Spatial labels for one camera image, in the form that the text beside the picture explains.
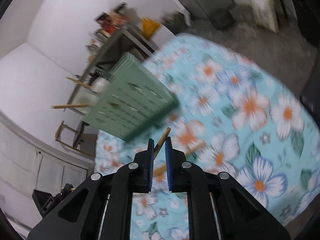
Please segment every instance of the trash can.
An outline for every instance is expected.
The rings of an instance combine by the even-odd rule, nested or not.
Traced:
[[[304,0],[292,0],[301,34],[314,46],[319,46],[320,23]]]

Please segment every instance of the floral tablecloth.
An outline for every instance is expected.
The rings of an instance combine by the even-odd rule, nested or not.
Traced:
[[[181,108],[129,144],[100,131],[96,172],[116,172],[169,126],[174,148],[185,151],[205,140],[207,147],[189,161],[230,173],[283,225],[319,193],[318,128],[292,93],[255,63],[183,34],[144,66],[178,96]],[[164,147],[154,168],[163,163]],[[134,195],[131,239],[188,239],[186,198],[168,191],[166,174],[153,177],[151,193]]]

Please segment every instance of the wooden chopstick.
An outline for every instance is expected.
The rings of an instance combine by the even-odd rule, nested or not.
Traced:
[[[77,84],[83,86],[84,88],[87,88],[87,89],[92,90],[92,86],[89,86],[89,85],[87,85],[86,83],[83,83],[83,82],[81,82],[81,81],[79,81],[79,80],[76,80],[76,79],[70,78],[70,77],[66,77],[66,79],[72,80],[74,83],[77,83]]]
[[[188,157],[189,155],[191,155],[193,152],[196,152],[197,150],[200,150],[201,148],[205,147],[207,144],[205,143],[205,141],[202,141],[201,143],[197,144],[196,146],[194,146],[193,148],[187,150],[185,152],[185,156]],[[167,170],[166,164],[161,165],[160,167],[156,168],[153,172],[153,176],[159,176],[162,173],[164,173]]]
[[[90,104],[74,104],[74,105],[55,105],[51,106],[52,109],[61,109],[61,108],[81,108],[88,107]]]
[[[153,159],[155,159],[161,149],[161,147],[164,144],[165,139],[168,137],[169,133],[171,131],[170,127],[167,127],[164,131],[164,133],[162,134],[160,140],[158,141],[158,143],[156,144],[155,150],[154,150],[154,155],[153,155]]]

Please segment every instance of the silver screw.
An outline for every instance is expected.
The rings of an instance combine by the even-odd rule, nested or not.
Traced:
[[[129,167],[129,169],[134,170],[134,169],[138,168],[139,165],[137,163],[130,163],[128,167]]]
[[[219,174],[219,177],[220,177],[221,179],[229,179],[229,174],[226,173],[226,172],[221,172],[221,173]]]
[[[92,180],[98,180],[101,178],[101,175],[99,173],[94,173],[90,177]]]
[[[185,168],[185,169],[189,169],[191,167],[191,163],[190,162],[183,162],[181,164],[182,168]]]

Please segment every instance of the gray floor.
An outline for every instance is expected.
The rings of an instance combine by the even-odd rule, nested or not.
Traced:
[[[233,49],[256,62],[299,96],[316,58],[316,48],[300,34],[294,18],[281,18],[277,34],[253,23],[243,8],[232,11],[240,21],[225,31],[215,30],[209,21],[196,20],[187,32]]]

